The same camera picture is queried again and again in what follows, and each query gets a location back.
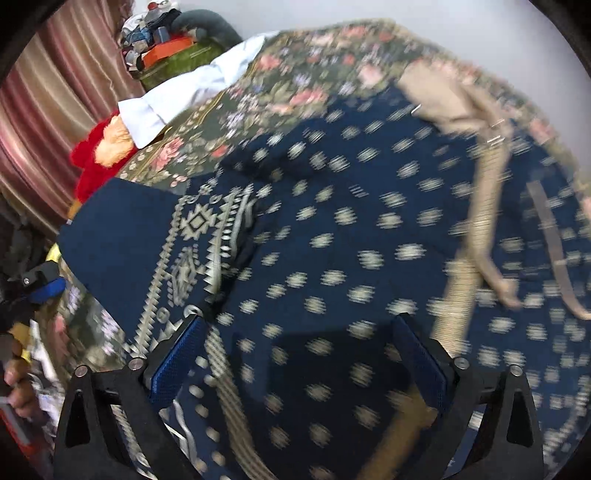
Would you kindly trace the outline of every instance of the pink flower pattern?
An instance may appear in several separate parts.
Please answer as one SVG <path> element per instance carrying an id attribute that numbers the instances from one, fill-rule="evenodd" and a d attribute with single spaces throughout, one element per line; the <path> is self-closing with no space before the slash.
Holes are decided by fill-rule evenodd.
<path id="1" fill-rule="evenodd" d="M 170 142 L 165 144 L 152 163 L 152 169 L 154 171 L 162 170 L 168 162 L 170 162 L 178 153 L 179 149 L 183 146 L 184 142 L 180 137 L 173 138 Z"/>

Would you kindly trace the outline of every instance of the green floral fabric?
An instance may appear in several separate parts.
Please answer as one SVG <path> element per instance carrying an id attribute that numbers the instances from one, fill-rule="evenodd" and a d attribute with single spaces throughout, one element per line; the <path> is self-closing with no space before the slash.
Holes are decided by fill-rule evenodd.
<path id="1" fill-rule="evenodd" d="M 290 130 L 318 115 L 332 95 L 372 95 L 419 60 L 484 87 L 570 174 L 576 171 L 541 112 L 504 80 L 390 20 L 373 20 L 289 31 L 269 40 L 241 80 L 170 128 L 159 145 L 138 152 L 119 177 L 184 193 L 190 177 L 212 171 L 239 142 Z M 579 181 L 579 187 L 585 185 Z"/>

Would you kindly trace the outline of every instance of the white cloth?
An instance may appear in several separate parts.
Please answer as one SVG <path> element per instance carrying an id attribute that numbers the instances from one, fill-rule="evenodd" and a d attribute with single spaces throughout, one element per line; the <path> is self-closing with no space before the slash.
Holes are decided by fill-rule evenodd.
<path id="1" fill-rule="evenodd" d="M 261 51 L 265 40 L 275 35 L 277 32 L 251 37 L 209 65 L 167 80 L 142 98 L 119 102 L 121 118 L 135 145 L 144 148 L 178 114 L 236 83 Z"/>

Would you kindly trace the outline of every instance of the blue gripper pad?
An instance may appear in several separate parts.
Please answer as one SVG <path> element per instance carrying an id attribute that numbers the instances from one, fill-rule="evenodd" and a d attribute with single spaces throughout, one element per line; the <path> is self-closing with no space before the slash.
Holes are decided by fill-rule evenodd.
<path id="1" fill-rule="evenodd" d="M 156 411 L 170 406 L 195 362 L 205 350 L 207 323 L 197 318 L 178 339 L 152 377 L 148 398 Z"/>
<path id="2" fill-rule="evenodd" d="M 445 410 L 449 403 L 447 379 L 401 315 L 397 315 L 392 321 L 392 342 L 425 403 L 439 412 Z"/>

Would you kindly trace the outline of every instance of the red fabric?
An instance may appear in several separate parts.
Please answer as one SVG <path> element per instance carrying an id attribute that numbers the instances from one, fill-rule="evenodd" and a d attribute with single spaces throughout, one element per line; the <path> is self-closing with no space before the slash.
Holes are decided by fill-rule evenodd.
<path id="1" fill-rule="evenodd" d="M 109 168 L 95 163 L 95 149 L 103 139 L 103 131 L 105 130 L 105 127 L 109 125 L 111 119 L 116 115 L 119 115 L 118 110 L 116 110 L 109 118 L 97 124 L 90 131 L 88 137 L 78 143 L 70 153 L 70 161 L 72 164 L 83 169 L 82 175 L 80 175 L 80 179 L 78 180 L 78 185 L 76 185 L 76 190 L 74 191 L 74 195 L 80 203 L 87 201 L 94 192 L 106 183 L 107 180 L 117 175 L 121 167 L 123 167 L 123 165 L 125 165 L 138 151 L 138 149 L 134 147 L 125 158 Z"/>

